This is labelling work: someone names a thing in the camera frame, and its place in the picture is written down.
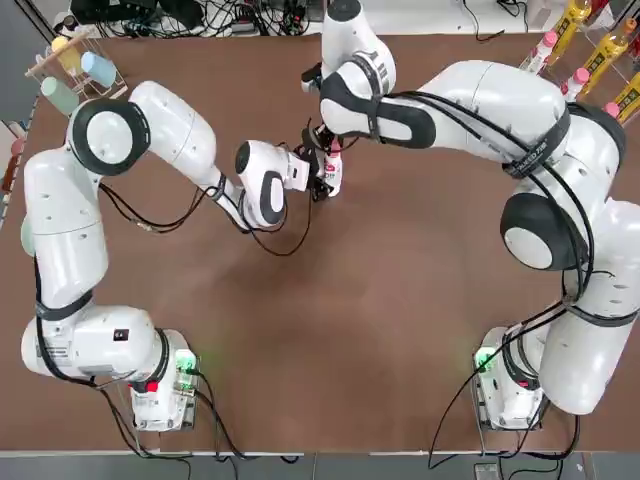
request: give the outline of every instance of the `brown table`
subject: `brown table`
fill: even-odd
[[[457,60],[518,64],[537,36],[489,44],[470,36],[387,40],[398,89],[409,89]],[[110,40],[107,48],[131,86],[156,80],[210,122],[217,163],[228,174],[242,141],[295,145],[309,116],[318,119],[317,98],[300,91],[299,75],[320,58],[319,37]],[[38,102],[24,158],[59,146],[65,126],[47,102]],[[640,202],[633,137],[613,194]],[[485,332],[559,295],[557,274],[524,268],[502,245],[498,225],[514,183],[496,164],[366,141],[344,161],[342,193],[314,208],[309,237],[291,258],[260,250],[211,204],[162,236],[125,222],[102,202],[111,267],[95,289],[97,301],[145,308],[157,326],[186,335],[241,449],[426,450]],[[181,214],[193,193],[189,181],[152,155],[106,182],[160,220]],[[285,231],[265,240],[273,248],[289,247],[304,229],[306,197],[292,194],[290,206]],[[20,178],[0,235],[0,450],[123,450],[97,394],[22,365],[20,338],[34,298],[33,268],[19,242],[23,215]],[[580,449],[640,449],[639,370],[636,329],[604,399],[583,420]],[[200,409],[194,433],[147,443],[211,451],[210,426]],[[571,430],[572,421],[552,410],[526,448],[561,450]],[[507,433],[490,436],[488,446],[514,444]],[[466,392],[438,449],[479,449]]]

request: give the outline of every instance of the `plastic bottle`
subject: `plastic bottle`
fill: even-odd
[[[636,73],[627,86],[616,97],[615,103],[620,108],[616,116],[620,123],[624,123],[640,106],[640,73]]]
[[[80,53],[73,47],[67,47],[67,43],[69,43],[69,40],[65,37],[56,37],[53,39],[53,42],[51,42],[51,50],[57,52],[63,48],[65,49],[65,51],[58,56],[58,62],[60,62],[65,72],[75,77],[82,73],[80,69]]]
[[[618,114],[620,113],[620,107],[616,102],[609,102],[604,107],[602,107],[602,109],[613,118],[617,118]]]
[[[529,56],[522,62],[520,65],[520,70],[524,70],[525,72],[531,72],[535,75],[540,73],[540,71],[547,64],[547,59],[549,55],[551,55],[551,51],[553,50],[553,46],[558,41],[558,34],[553,30],[547,32],[542,37],[542,40],[538,42],[538,45],[533,47]]]
[[[576,33],[576,29],[591,14],[591,0],[569,0],[562,17],[553,30],[558,34],[558,41],[549,57],[548,64],[553,65],[569,46],[569,42]]]
[[[580,90],[589,81],[589,72],[586,68],[580,67],[574,74],[562,82],[560,90],[567,102],[575,102]]]
[[[329,193],[330,197],[335,197],[340,193],[340,185],[342,184],[342,157],[340,156],[340,142],[335,137],[331,142],[331,152],[324,155],[324,181],[333,190]]]
[[[598,42],[595,51],[583,65],[589,71],[590,77],[582,92],[580,92],[580,98],[584,98],[589,94],[600,80],[600,76],[629,47],[630,36],[637,25],[633,18],[627,18],[615,30],[609,32]]]

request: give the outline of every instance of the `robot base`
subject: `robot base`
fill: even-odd
[[[138,393],[131,389],[135,424],[140,431],[186,430],[193,428],[195,421],[196,402],[193,390],[188,393],[176,388],[178,377],[182,375],[178,371],[176,352],[191,353],[189,345],[182,334],[176,330],[163,330],[163,332],[169,341],[169,360],[167,370],[162,380],[158,382],[157,390]]]
[[[482,363],[483,358],[494,353],[502,345],[502,338],[507,330],[505,327],[496,327],[487,333],[474,356],[474,369]],[[515,383],[507,373],[501,354],[485,366],[484,372],[476,375],[471,389],[481,429],[527,430],[530,424],[533,425],[531,430],[541,428],[542,412],[536,412],[543,399],[542,389],[531,391]]]

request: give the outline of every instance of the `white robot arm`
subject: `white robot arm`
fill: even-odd
[[[340,34],[335,37],[340,41],[327,38],[337,30],[357,36],[367,30],[363,19],[357,0],[336,0],[327,11],[325,25],[331,29],[323,32],[322,56],[329,58],[325,48],[332,48],[330,58],[336,60],[323,63],[322,78],[315,82],[326,127],[336,135],[406,148],[452,148],[499,162],[519,179],[500,225],[506,247],[531,268],[564,271],[566,304],[537,322],[555,313],[559,317],[504,348],[480,375],[491,427],[530,427],[543,394],[567,412],[590,413],[640,308],[640,207],[609,198],[624,156],[624,132],[604,112],[567,105],[553,84],[491,62],[459,62],[416,92],[391,94],[392,82],[382,79],[379,65],[363,61],[383,58],[384,70],[394,72],[395,80],[393,59],[370,29],[360,42],[345,42]],[[552,166],[560,180],[543,164]],[[561,181],[583,207],[593,239]],[[568,302],[577,296],[577,269],[590,254],[593,269],[607,274],[593,275],[584,295]],[[521,328],[492,330],[483,351],[495,351]]]
[[[215,166],[211,127],[154,82],[136,87],[128,102],[83,103],[71,116],[65,144],[27,162],[38,298],[22,338],[25,365],[60,378],[126,379],[137,427],[166,431],[181,428],[192,403],[175,387],[181,361],[195,362],[186,340],[175,330],[154,329],[144,310],[98,306],[91,294],[108,267],[100,181],[126,172],[147,150],[205,191],[243,232],[281,222],[283,188],[305,190],[310,166],[283,148],[247,142],[238,153],[246,190],[234,186]]]

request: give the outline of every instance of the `green light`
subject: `green light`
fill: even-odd
[[[476,368],[480,369],[480,373],[491,370],[492,361],[487,361],[491,355],[496,353],[493,347],[480,347],[475,355]]]

